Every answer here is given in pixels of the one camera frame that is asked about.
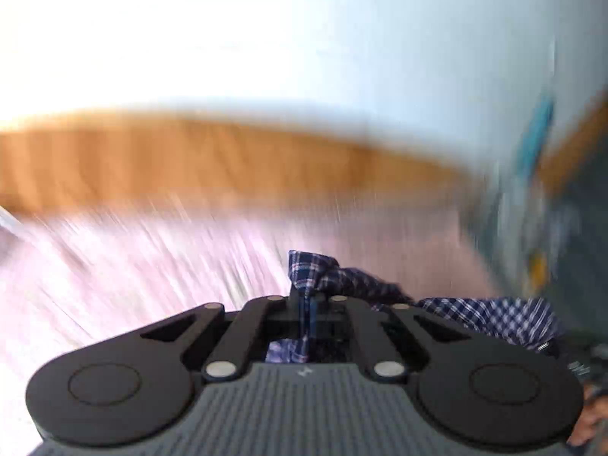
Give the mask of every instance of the white wall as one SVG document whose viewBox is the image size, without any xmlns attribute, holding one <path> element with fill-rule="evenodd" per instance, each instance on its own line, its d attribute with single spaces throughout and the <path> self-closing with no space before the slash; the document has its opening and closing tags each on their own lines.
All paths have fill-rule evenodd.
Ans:
<svg viewBox="0 0 608 456">
<path fill-rule="evenodd" d="M 554 35 L 558 138 L 608 83 L 608 0 L 0 0 L 0 119 L 135 105 L 329 118 L 337 135 L 481 168 L 512 155 Z"/>
</svg>

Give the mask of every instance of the folded cloth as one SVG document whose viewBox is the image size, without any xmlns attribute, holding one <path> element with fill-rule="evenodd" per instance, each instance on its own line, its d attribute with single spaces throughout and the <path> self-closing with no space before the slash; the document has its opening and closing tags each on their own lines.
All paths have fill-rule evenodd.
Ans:
<svg viewBox="0 0 608 456">
<path fill-rule="evenodd" d="M 360 269 L 341 268 L 333 257 L 290 250 L 289 277 L 304 303 L 317 292 L 361 298 L 382 310 L 385 305 L 407 303 L 455 320 L 464 327 L 520 345 L 538 348 L 560 333 L 560 325 L 551 306 L 543 298 L 424 298 L 414 301 L 394 283 L 379 280 Z M 303 364 L 309 361 L 309 334 L 301 339 L 273 341 L 266 362 Z M 338 346 L 325 348 L 336 349 Z"/>
</svg>

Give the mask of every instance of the pink surface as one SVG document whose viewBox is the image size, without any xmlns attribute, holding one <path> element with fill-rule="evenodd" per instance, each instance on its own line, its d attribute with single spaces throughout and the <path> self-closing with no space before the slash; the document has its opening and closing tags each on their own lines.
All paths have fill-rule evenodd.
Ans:
<svg viewBox="0 0 608 456">
<path fill-rule="evenodd" d="M 42 364 L 208 301 L 234 310 L 287 295 L 289 249 L 332 255 L 416 298 L 496 295 L 455 210 L 85 214 L 25 229 L 28 241 L 6 245 L 0 265 L 0 410 L 11 414 L 0 424 L 2 456 L 40 441 L 24 392 Z"/>
</svg>

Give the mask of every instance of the navy plaid cloth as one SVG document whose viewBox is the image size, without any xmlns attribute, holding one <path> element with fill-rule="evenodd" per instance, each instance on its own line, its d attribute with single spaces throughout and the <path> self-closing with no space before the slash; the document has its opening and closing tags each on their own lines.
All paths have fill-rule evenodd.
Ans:
<svg viewBox="0 0 608 456">
<path fill-rule="evenodd" d="M 407 303 L 440 317 L 455 320 L 464 327 L 501 338 L 512 345 L 535 349 L 560 332 L 559 322 L 551 306 L 542 298 L 425 298 L 415 302 L 404 295 L 398 285 L 386 283 L 360 269 L 341 268 L 333 257 L 318 253 L 290 250 L 289 276 L 302 299 L 305 314 L 314 306 L 309 298 L 316 292 L 362 298 L 372 309 L 382 310 L 384 304 Z M 281 339 L 270 343 L 266 362 L 275 364 L 308 361 L 309 337 Z"/>
</svg>

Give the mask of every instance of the white logo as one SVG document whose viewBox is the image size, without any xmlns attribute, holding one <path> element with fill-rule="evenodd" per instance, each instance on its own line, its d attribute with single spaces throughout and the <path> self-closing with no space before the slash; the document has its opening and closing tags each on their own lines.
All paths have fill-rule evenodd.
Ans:
<svg viewBox="0 0 608 456">
<path fill-rule="evenodd" d="M 312 368 L 304 367 L 302 370 L 298 371 L 298 375 L 306 377 L 308 374 L 312 374 L 312 372 Z"/>
</svg>

